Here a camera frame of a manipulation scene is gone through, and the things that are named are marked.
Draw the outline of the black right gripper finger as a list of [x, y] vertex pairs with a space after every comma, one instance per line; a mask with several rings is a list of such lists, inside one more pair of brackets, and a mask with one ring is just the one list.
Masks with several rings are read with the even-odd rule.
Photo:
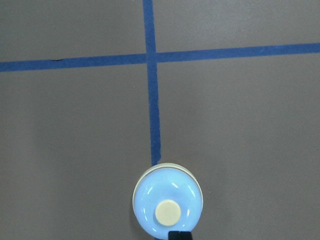
[[168, 240], [193, 240], [190, 231], [169, 231]]

